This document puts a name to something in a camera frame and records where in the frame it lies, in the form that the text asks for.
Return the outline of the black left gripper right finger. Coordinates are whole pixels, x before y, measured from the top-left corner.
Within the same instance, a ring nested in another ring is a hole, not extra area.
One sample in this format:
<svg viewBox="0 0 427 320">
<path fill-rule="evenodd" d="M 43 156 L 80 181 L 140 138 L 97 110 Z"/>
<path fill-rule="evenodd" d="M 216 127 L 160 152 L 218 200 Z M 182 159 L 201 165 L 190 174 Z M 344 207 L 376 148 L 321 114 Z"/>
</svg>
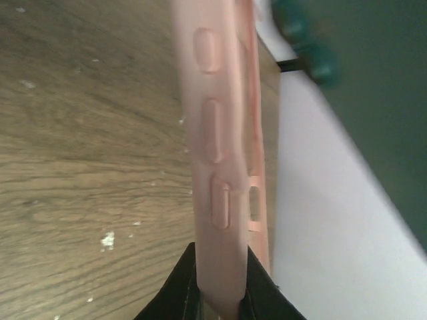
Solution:
<svg viewBox="0 0 427 320">
<path fill-rule="evenodd" d="M 306 320 L 282 295 L 250 247 L 248 247 L 246 292 L 240 302 L 239 319 Z"/>
</svg>

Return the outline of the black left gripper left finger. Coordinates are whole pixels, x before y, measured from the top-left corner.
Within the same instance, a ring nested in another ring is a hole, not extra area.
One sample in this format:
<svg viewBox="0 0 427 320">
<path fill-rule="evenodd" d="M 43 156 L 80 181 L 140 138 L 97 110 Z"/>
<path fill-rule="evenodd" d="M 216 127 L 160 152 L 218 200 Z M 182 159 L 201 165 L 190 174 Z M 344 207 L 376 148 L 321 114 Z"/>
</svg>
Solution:
<svg viewBox="0 0 427 320">
<path fill-rule="evenodd" d="M 200 318 L 195 243 L 190 243 L 156 296 L 135 320 L 196 320 Z"/>
</svg>

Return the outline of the pink phone case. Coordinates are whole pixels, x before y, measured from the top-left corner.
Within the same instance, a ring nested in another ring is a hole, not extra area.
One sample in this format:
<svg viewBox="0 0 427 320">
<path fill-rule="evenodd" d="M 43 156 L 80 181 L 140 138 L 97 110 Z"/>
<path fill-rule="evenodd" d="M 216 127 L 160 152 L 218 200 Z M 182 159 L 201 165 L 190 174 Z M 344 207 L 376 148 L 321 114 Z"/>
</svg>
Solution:
<svg viewBox="0 0 427 320">
<path fill-rule="evenodd" d="M 248 252 L 270 266 L 258 37 L 252 1 L 172 1 L 191 155 L 197 286 L 237 319 Z"/>
</svg>

